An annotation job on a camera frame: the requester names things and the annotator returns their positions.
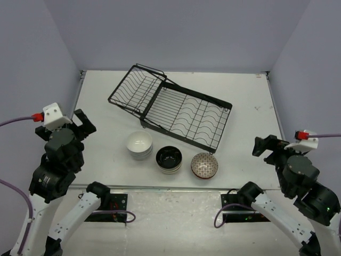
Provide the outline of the black glazed tan bowl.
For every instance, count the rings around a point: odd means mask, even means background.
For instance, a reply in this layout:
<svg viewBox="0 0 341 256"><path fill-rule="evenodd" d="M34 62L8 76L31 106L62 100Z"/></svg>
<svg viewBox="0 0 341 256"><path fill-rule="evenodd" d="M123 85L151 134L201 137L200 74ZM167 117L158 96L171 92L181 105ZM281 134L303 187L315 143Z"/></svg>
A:
<svg viewBox="0 0 341 256"><path fill-rule="evenodd" d="M182 153L174 146L165 146L157 151L156 162L158 166L172 168L182 163Z"/></svg>

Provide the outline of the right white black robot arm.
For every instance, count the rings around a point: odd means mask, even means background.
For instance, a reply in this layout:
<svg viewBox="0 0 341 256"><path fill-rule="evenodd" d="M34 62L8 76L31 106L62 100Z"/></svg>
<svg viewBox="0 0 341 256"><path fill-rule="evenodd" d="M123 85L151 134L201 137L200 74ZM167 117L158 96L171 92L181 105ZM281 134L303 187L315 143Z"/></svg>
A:
<svg viewBox="0 0 341 256"><path fill-rule="evenodd" d="M280 190L292 206L285 210L251 181L238 191L238 204L269 219L293 242L299 255L340 255L340 202L318 182L320 171L307 157L317 149L318 139L306 132L303 135L294 143L274 135L257 137L252 151L255 157L271 152L264 162L274 166Z"/></svg>

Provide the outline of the tan bowl with leaf motif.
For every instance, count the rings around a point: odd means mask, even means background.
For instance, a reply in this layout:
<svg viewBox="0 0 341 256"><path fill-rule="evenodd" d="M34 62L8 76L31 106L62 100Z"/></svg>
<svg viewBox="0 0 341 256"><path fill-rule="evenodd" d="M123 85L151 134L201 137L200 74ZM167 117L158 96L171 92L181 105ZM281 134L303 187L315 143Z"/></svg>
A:
<svg viewBox="0 0 341 256"><path fill-rule="evenodd" d="M179 169L177 169L177 170L163 170L163 169L161 169L161 172L163 173L163 174L166 174L166 175L172 175L172 174L175 174L175 173L177 173L179 171Z"/></svg>

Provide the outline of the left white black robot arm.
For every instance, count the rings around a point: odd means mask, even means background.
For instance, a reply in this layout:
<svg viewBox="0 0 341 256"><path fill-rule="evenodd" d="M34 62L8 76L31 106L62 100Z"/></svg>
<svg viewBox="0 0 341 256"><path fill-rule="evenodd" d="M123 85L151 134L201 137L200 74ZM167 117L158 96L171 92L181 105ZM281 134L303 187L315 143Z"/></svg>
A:
<svg viewBox="0 0 341 256"><path fill-rule="evenodd" d="M81 121L77 125L55 107L34 114L32 119L43 122L35 133L46 144L40 165L33 172L29 194L1 181L18 192L27 203L28 211L20 235L13 248L5 255L61 255L65 242L97 209L106 209L111 202L110 188L92 182L79 203L59 222L52 222L69 186L84 165L83 140L96 132L96 127L81 109L74 111Z"/></svg>

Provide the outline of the plain tan bowl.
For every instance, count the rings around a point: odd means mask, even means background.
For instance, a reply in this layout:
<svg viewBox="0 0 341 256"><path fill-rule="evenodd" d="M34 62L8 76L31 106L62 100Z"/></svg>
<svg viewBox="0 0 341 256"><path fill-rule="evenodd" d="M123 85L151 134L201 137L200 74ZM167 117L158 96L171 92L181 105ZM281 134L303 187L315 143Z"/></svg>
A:
<svg viewBox="0 0 341 256"><path fill-rule="evenodd" d="M180 163L179 165L175 166L175 167L172 167L172 168L164 168L164 167L161 167L159 166L160 169L163 169L163 170L177 170L177 169L180 169L180 167L182 166L182 163Z"/></svg>

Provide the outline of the white bowl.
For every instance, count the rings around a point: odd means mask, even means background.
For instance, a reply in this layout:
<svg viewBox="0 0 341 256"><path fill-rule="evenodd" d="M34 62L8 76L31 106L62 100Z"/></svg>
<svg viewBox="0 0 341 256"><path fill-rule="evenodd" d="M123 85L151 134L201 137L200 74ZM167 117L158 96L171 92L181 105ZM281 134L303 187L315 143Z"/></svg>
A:
<svg viewBox="0 0 341 256"><path fill-rule="evenodd" d="M145 150L143 152L139 152L139 153L131 151L131 150L128 150L129 154L132 157L144 157L144 156L150 155L152 151L153 151L153 147L152 146L149 149L147 149L147 150Z"/></svg>
<svg viewBox="0 0 341 256"><path fill-rule="evenodd" d="M150 155L132 155L132 159L136 161L143 161L147 159Z"/></svg>
<svg viewBox="0 0 341 256"><path fill-rule="evenodd" d="M152 136L146 131L135 131L126 140L126 147L134 153L142 153L152 146Z"/></svg>

